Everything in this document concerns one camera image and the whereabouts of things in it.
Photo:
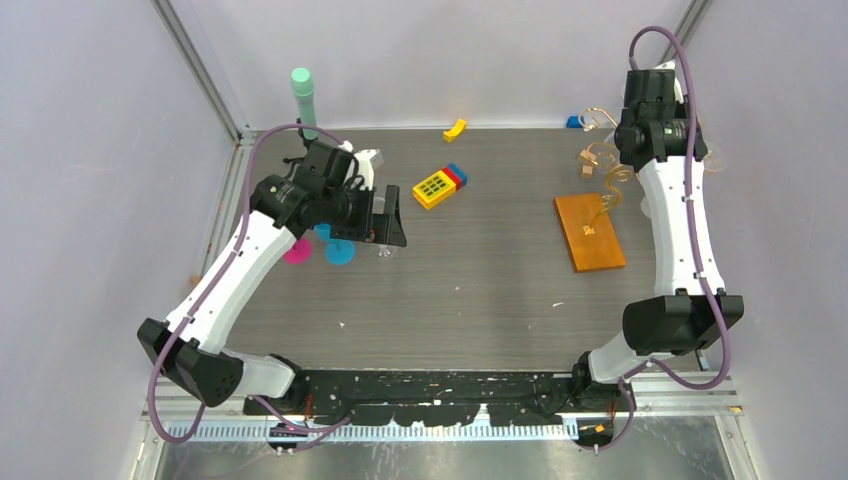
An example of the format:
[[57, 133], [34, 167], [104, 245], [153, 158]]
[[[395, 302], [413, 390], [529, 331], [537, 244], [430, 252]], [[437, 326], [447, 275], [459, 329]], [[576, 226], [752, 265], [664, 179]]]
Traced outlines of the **blue plastic wine glass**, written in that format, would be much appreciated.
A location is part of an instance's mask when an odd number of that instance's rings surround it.
[[356, 253], [354, 243], [350, 240], [332, 238], [329, 224], [318, 224], [313, 231], [325, 245], [324, 255], [328, 263], [342, 266], [353, 260]]

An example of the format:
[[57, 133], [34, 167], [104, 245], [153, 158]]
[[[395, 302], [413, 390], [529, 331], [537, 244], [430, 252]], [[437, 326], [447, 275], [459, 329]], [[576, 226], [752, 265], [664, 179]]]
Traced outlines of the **pink plastic wine glass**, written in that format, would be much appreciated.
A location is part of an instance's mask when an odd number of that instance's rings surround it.
[[298, 239], [291, 249], [282, 257], [283, 261], [291, 265], [305, 263], [312, 255], [313, 246], [308, 238]]

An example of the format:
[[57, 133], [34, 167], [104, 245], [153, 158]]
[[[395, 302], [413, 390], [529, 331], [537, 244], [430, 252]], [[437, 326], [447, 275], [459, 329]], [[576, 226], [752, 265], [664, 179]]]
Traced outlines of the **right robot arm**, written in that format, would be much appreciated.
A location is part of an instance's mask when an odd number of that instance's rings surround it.
[[712, 252], [707, 146], [674, 62], [628, 72], [613, 141], [645, 194], [656, 278], [653, 297], [624, 308], [620, 333], [574, 365], [571, 397], [589, 411], [610, 398], [620, 377], [711, 346], [744, 314], [742, 296], [727, 293]]

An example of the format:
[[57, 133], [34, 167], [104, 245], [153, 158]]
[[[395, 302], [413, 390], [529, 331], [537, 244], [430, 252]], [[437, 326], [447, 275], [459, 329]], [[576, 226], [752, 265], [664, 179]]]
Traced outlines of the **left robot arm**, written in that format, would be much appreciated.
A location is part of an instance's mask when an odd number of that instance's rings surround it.
[[307, 398], [297, 368], [279, 356], [227, 348], [235, 321], [271, 268], [319, 224], [334, 239], [404, 247], [399, 193], [389, 185], [381, 212], [374, 209], [378, 149], [353, 151], [314, 141], [286, 175], [259, 181], [248, 211], [219, 257], [164, 320], [146, 319], [138, 339], [160, 373], [204, 406], [234, 395], [260, 395], [284, 414]]

